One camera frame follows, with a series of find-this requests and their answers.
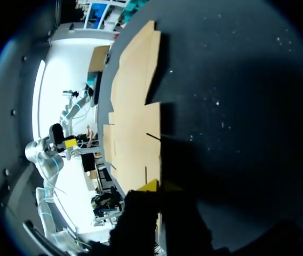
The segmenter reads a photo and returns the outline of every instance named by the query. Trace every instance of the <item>cardboard sheet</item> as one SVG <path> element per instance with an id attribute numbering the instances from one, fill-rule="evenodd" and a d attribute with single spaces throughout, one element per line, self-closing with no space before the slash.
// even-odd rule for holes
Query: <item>cardboard sheet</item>
<path id="1" fill-rule="evenodd" d="M 148 22 L 121 54 L 111 88 L 114 112 L 104 125 L 105 159 L 125 193 L 161 179 L 160 103 L 145 105 L 161 32 Z"/>
<path id="2" fill-rule="evenodd" d="M 98 72 L 104 70 L 105 67 L 104 62 L 109 49 L 110 46 L 108 45 L 97 46 L 96 48 L 93 49 L 88 72 Z"/>

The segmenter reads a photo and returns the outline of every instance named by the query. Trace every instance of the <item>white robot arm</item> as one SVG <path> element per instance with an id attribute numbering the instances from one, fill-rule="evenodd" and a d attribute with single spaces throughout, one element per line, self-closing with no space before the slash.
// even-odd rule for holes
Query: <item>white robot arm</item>
<path id="1" fill-rule="evenodd" d="M 26 158 L 34 163 L 44 179 L 44 188 L 36 188 L 38 213 L 44 228 L 45 237 L 65 252 L 82 252 L 83 249 L 67 231 L 56 232 L 55 223 L 48 203 L 54 203 L 54 189 L 59 171 L 63 168 L 63 159 L 59 155 L 75 140 L 65 138 L 60 124 L 50 128 L 50 135 L 29 143 L 25 148 Z"/>

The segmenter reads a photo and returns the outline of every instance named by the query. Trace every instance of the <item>white wall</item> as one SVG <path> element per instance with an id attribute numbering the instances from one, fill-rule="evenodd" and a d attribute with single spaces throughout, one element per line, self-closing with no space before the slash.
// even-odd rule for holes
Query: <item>white wall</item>
<path id="1" fill-rule="evenodd" d="M 38 118 L 41 137 L 47 136 L 50 126 L 59 122 L 60 113 L 68 103 L 62 92 L 65 90 L 79 91 L 84 88 L 93 49 L 96 46 L 110 43 L 109 40 L 94 38 L 52 41 L 52 47 L 45 61 L 46 68 L 40 92 Z M 88 103 L 84 106 L 79 115 L 85 114 L 89 105 Z M 94 108 L 90 109 L 83 122 L 74 126 L 74 132 L 84 133 L 87 125 L 93 131 L 97 131 L 94 122 Z"/>
<path id="2" fill-rule="evenodd" d="M 40 93 L 38 118 L 41 137 L 47 136 L 50 126 L 59 122 L 60 113 L 67 104 L 67 98 L 62 96 L 62 91 L 79 91 L 84 88 L 93 49 L 110 43 L 111 41 L 94 38 L 52 41 L 52 47 L 45 61 L 46 67 Z M 89 103 L 84 106 L 85 110 L 88 108 Z M 79 115 L 84 114 L 85 110 L 82 109 Z M 94 117 L 92 108 L 86 119 L 74 127 L 74 132 L 84 133 L 87 125 L 96 132 L 97 124 Z M 60 204 L 68 215 L 64 218 L 69 217 L 80 230 L 88 230 L 94 220 L 91 196 L 85 178 L 81 160 L 64 160 L 64 167 L 59 173 L 55 190 Z M 61 206 L 57 204 L 57 207 L 64 215 Z"/>

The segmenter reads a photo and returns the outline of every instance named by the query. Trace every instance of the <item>yellow object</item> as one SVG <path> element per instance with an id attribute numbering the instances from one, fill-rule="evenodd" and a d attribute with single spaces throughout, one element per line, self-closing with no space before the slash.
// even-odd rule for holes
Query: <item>yellow object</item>
<path id="1" fill-rule="evenodd" d="M 139 188 L 137 191 L 157 191 L 157 179 L 152 180 L 150 183 L 145 184 L 143 187 Z"/>
<path id="2" fill-rule="evenodd" d="M 77 140 L 76 139 L 70 139 L 65 141 L 65 147 L 66 148 L 71 148 L 77 145 Z"/>

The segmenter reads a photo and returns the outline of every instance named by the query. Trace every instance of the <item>black tabletop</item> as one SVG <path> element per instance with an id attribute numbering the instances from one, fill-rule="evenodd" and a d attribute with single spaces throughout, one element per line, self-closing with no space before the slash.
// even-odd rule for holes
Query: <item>black tabletop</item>
<path id="1" fill-rule="evenodd" d="M 101 146 L 119 56 L 148 20 L 162 32 L 147 99 L 162 103 L 162 175 L 199 198 L 214 247 L 303 213 L 303 39 L 265 1 L 149 1 L 103 72 Z"/>

